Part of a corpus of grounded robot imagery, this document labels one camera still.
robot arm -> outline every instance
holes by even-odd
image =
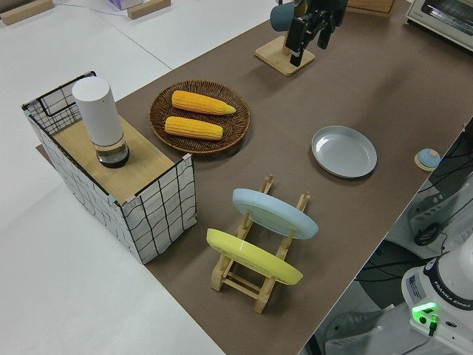
[[[290,63],[298,67],[304,50],[317,34],[320,33],[317,45],[327,48],[335,27],[343,21],[347,0],[298,0],[294,7],[286,47],[291,51]]]
[[[473,235],[425,267],[408,270],[401,288],[414,328],[461,354],[473,354]]]

toaster oven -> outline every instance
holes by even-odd
[[[473,51],[473,0],[413,0],[407,18]]]

wicker basket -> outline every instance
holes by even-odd
[[[232,115],[218,116],[176,109],[171,104],[172,93],[175,90],[185,90],[217,98],[235,107],[236,112]],[[223,127],[223,137],[219,141],[207,141],[169,135],[164,131],[164,124],[169,116],[193,118],[218,124]],[[224,85],[204,80],[184,81],[165,89],[155,98],[149,109],[149,123],[162,142],[181,152],[196,155],[221,153],[235,147],[245,137],[250,120],[250,109],[240,95]]]

brown tabletop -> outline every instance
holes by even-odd
[[[251,109],[238,153],[195,159],[197,225],[147,265],[227,354],[297,354],[426,180],[414,155],[423,148],[445,153],[471,118],[471,54],[405,24],[408,5],[398,1],[391,18],[347,13],[327,50],[311,43],[316,60],[292,77],[254,56],[280,36],[266,22],[118,102],[119,113],[172,160],[182,154],[161,143],[148,123],[149,106],[165,88],[216,81]],[[311,139],[332,125],[372,141],[378,164],[371,175],[346,180],[315,162]],[[304,274],[301,282],[276,284],[257,314],[250,297],[225,285],[220,293],[211,289],[219,255],[205,233],[233,232],[241,220],[233,190],[258,189],[268,173],[275,176],[271,194],[283,201],[296,204],[310,191],[306,213],[320,231],[295,240],[288,253]],[[280,237],[254,226],[247,240],[275,253]]]

wooden plate holder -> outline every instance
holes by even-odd
[[[268,175],[265,178],[265,181],[263,182],[259,191],[264,194],[267,194],[272,184],[273,175]],[[309,192],[305,192],[304,194],[302,194],[299,198],[299,202],[297,203],[296,208],[299,211],[303,212],[309,199]],[[245,240],[252,225],[253,221],[250,220],[250,212],[246,212],[245,216],[243,217],[243,221],[233,233],[233,236]],[[276,253],[276,256],[279,259],[284,260],[286,258],[290,244],[293,241],[294,234],[295,231],[292,231],[287,237],[282,238],[282,241],[279,244],[279,248]],[[266,303],[268,303],[271,292],[273,291],[274,284],[276,283],[276,278],[266,277],[262,286],[254,285],[250,281],[232,272],[231,269],[234,265],[234,262],[235,261],[230,257],[226,257],[223,254],[220,255],[219,261],[215,265],[214,270],[212,271],[211,287],[215,291],[220,291],[223,284],[225,283],[235,288],[236,290],[241,291],[242,293],[254,298],[255,303],[253,305],[253,310],[261,314],[266,306]]]
[[[171,6],[171,0],[147,0],[142,4],[130,7],[126,13],[131,20],[135,20],[168,6]]]

